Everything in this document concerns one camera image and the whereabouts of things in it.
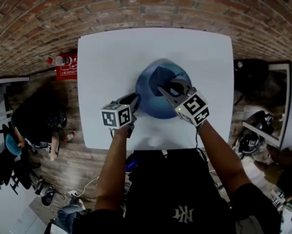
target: blue bowl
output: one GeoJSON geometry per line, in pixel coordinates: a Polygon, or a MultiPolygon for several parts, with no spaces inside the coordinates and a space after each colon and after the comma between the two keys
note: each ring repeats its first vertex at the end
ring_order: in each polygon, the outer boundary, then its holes
{"type": "Polygon", "coordinates": [[[191,81],[184,69],[167,59],[160,59],[153,62],[137,79],[135,91],[137,94],[141,95],[139,108],[152,117],[158,119],[170,119],[176,117],[176,113],[171,104],[164,96],[155,96],[149,86],[149,80],[153,78],[151,75],[156,71],[157,67],[162,67],[172,71],[178,79],[184,79],[190,85],[191,81]]]}

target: brick wall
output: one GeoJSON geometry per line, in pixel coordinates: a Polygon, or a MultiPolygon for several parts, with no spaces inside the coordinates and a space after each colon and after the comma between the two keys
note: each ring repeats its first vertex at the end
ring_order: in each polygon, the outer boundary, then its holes
{"type": "Polygon", "coordinates": [[[79,36],[129,27],[220,33],[234,58],[292,60],[292,0],[0,0],[0,76],[47,69],[79,36]]]}

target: person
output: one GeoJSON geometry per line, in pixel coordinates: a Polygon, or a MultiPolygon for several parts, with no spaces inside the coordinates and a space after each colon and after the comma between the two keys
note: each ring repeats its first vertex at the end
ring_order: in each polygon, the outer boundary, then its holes
{"type": "Polygon", "coordinates": [[[25,141],[36,149],[50,144],[51,160],[57,158],[59,138],[57,127],[66,125],[64,111],[54,92],[41,90],[27,98],[13,113],[14,139],[22,149],[25,141]]]}
{"type": "Polygon", "coordinates": [[[279,151],[267,145],[274,162],[266,164],[255,160],[255,166],[264,172],[265,179],[276,185],[283,193],[287,202],[292,200],[292,152],[289,149],[279,151]]]}
{"type": "Polygon", "coordinates": [[[78,215],[82,217],[87,212],[88,211],[85,209],[85,206],[81,199],[72,198],[68,205],[58,210],[57,217],[48,223],[44,234],[72,234],[74,224],[76,224],[76,219],[79,219],[78,215]]]}
{"type": "Polygon", "coordinates": [[[198,134],[231,201],[231,209],[196,149],[156,151],[145,156],[120,210],[125,184],[128,126],[115,130],[96,188],[95,211],[81,219],[77,233],[168,230],[196,233],[279,233],[281,216],[247,177],[241,160],[205,120],[198,134]]]}

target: blue object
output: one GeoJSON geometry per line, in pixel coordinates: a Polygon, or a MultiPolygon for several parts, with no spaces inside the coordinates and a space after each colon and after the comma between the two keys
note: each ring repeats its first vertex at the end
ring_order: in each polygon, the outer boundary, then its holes
{"type": "Polygon", "coordinates": [[[141,95],[140,108],[148,115],[158,119],[176,117],[171,104],[156,91],[158,84],[165,85],[174,77],[191,84],[189,76],[180,66],[170,60],[160,59],[149,65],[136,82],[136,93],[141,95]]]}
{"type": "Polygon", "coordinates": [[[21,149],[10,134],[6,135],[5,144],[8,151],[10,151],[13,155],[19,156],[22,153],[21,149]]]}

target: wooden floor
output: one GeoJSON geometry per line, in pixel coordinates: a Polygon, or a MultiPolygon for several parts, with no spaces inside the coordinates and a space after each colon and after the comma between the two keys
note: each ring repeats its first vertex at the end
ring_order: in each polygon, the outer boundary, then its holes
{"type": "MultiPolygon", "coordinates": [[[[53,184],[59,193],[64,194],[65,191],[70,189],[76,189],[81,193],[84,186],[99,175],[106,158],[107,150],[89,149],[85,147],[80,120],[76,80],[56,81],[55,72],[52,71],[34,76],[28,83],[13,84],[7,91],[11,108],[13,110],[17,109],[26,98],[31,96],[42,86],[52,86],[59,93],[60,100],[66,108],[68,124],[65,130],[59,130],[61,139],[72,130],[75,130],[77,134],[70,142],[61,143],[59,157],[56,161],[50,161],[47,152],[39,152],[36,156],[30,153],[30,159],[32,162],[41,163],[42,166],[36,170],[36,172],[42,175],[47,182],[53,184]]],[[[235,92],[234,101],[237,101],[240,95],[241,93],[235,92]]],[[[258,110],[257,105],[262,105],[263,101],[266,100],[262,99],[262,101],[254,102],[253,98],[247,97],[237,106],[234,106],[229,137],[229,144],[231,146],[242,130],[242,120],[253,114],[253,112],[256,112],[258,110]]],[[[274,105],[273,110],[273,114],[280,117],[284,108],[274,105]]],[[[267,158],[264,149],[261,150],[258,155],[261,156],[262,159],[267,158]]],[[[254,167],[252,160],[245,158],[243,164],[246,173],[254,184],[268,194],[272,186],[264,180],[263,174],[254,167]]],[[[216,173],[212,172],[211,175],[215,182],[220,184],[216,173]]],[[[88,185],[85,193],[82,195],[82,199],[87,208],[94,208],[95,188],[96,181],[88,185]]],[[[228,200],[224,189],[220,191],[220,194],[228,200]]],[[[30,207],[44,223],[48,223],[50,219],[55,217],[57,210],[68,203],[68,200],[68,197],[64,200],[62,195],[55,194],[52,204],[46,207],[42,204],[41,198],[37,197],[31,203],[30,207]]]]}

